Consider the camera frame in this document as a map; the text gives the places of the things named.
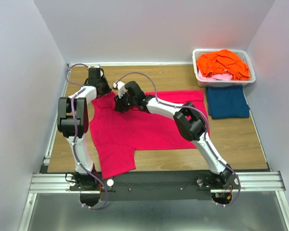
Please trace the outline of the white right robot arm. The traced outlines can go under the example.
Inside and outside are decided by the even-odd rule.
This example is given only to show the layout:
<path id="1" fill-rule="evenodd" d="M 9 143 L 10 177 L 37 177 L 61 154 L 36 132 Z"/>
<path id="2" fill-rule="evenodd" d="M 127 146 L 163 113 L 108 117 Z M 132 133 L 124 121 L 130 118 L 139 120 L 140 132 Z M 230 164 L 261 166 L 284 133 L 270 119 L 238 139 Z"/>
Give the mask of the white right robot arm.
<path id="1" fill-rule="evenodd" d="M 176 104 L 153 95 L 140 93 L 134 96 L 127 92 L 115 96 L 114 100 L 115 111 L 124 113 L 135 107 L 139 111 L 174 120 L 180 135 L 185 140 L 192 142 L 207 162 L 212 174 L 212 184 L 216 188 L 224 188 L 228 185 L 231 176 L 234 175 L 238 189 L 241 189 L 241 182 L 237 173 L 220 156 L 210 140 L 208 119 L 192 103 Z"/>

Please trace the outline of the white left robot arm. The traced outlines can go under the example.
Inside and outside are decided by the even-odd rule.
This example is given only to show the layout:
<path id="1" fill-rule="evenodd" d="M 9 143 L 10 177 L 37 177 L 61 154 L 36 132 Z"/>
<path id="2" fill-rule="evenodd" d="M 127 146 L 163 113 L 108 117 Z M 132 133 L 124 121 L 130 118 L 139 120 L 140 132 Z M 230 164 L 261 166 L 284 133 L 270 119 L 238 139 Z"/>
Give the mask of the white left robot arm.
<path id="1" fill-rule="evenodd" d="M 89 77 L 74 94 L 58 100 L 57 129 L 71 148 L 75 161 L 75 183 L 81 184 L 86 190 L 94 189 L 97 184 L 106 188 L 96 175 L 86 134 L 89 130 L 88 104 L 110 92 L 105 76 Z"/>

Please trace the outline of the white plastic laundry basket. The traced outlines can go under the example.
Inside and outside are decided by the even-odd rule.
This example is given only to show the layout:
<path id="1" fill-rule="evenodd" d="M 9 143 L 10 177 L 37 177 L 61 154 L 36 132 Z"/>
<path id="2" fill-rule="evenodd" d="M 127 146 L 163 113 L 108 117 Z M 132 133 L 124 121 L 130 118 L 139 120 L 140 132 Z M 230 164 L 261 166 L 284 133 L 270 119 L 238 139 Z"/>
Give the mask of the white plastic laundry basket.
<path id="1" fill-rule="evenodd" d="M 200 87 L 245 86 L 256 80 L 250 58 L 242 50 L 195 49 L 192 59 Z"/>

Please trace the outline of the light pink t shirt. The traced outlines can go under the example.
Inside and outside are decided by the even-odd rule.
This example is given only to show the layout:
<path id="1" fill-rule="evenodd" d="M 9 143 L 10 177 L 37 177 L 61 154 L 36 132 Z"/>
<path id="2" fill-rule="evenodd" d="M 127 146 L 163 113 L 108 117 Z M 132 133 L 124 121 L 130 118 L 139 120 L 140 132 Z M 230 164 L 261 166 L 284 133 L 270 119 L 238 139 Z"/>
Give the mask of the light pink t shirt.
<path id="1" fill-rule="evenodd" d="M 212 75 L 212 76 L 205 77 L 199 71 L 198 72 L 198 77 L 199 77 L 199 79 L 209 80 L 209 81 L 213 81 L 213 80 L 230 81 L 230 80 L 232 80 L 233 75 L 232 74 L 215 74 L 215 75 Z"/>

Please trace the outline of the folded blue t shirt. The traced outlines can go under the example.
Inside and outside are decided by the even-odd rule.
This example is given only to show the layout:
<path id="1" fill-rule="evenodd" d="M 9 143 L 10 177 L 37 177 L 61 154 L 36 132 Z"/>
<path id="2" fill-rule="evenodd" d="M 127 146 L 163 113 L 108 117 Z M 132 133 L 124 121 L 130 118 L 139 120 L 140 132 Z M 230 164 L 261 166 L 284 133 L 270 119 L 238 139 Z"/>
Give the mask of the folded blue t shirt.
<path id="1" fill-rule="evenodd" d="M 208 113 L 212 119 L 249 118 L 250 108 L 242 86 L 206 88 Z"/>

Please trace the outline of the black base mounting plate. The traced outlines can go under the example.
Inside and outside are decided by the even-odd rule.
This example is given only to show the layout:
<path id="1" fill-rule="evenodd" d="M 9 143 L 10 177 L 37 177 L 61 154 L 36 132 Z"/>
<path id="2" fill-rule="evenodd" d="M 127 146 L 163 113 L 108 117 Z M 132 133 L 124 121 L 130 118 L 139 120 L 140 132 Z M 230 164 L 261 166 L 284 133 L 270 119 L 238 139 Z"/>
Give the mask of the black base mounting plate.
<path id="1" fill-rule="evenodd" d="M 100 184 L 92 176 L 73 173 L 71 191 L 80 192 L 80 200 L 91 204 L 102 201 L 213 200 L 229 204 L 238 189 L 232 173 L 215 176 L 210 171 L 130 172 L 108 178 Z"/>

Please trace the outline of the orange t shirt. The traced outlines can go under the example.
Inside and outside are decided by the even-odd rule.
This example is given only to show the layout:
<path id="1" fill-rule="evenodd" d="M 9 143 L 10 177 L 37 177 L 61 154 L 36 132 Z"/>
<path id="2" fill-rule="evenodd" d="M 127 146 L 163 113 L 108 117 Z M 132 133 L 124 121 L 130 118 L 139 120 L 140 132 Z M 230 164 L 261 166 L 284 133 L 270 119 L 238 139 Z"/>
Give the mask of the orange t shirt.
<path id="1" fill-rule="evenodd" d="M 250 79 L 250 70 L 240 57 L 230 50 L 224 49 L 204 53 L 197 59 L 198 72 L 208 77 L 215 74 L 232 74 L 233 81 L 247 81 Z"/>

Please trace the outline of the aluminium front frame rail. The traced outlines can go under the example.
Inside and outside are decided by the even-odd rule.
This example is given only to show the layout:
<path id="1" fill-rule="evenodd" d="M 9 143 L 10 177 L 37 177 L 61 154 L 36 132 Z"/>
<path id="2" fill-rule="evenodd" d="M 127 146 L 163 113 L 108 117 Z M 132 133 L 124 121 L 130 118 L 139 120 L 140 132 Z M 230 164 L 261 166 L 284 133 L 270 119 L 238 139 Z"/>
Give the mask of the aluminium front frame rail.
<path id="1" fill-rule="evenodd" d="M 70 174 L 34 174 L 29 186 L 30 193 L 97 193 L 80 186 L 72 186 Z M 279 172 L 238 172 L 242 192 L 285 191 Z"/>

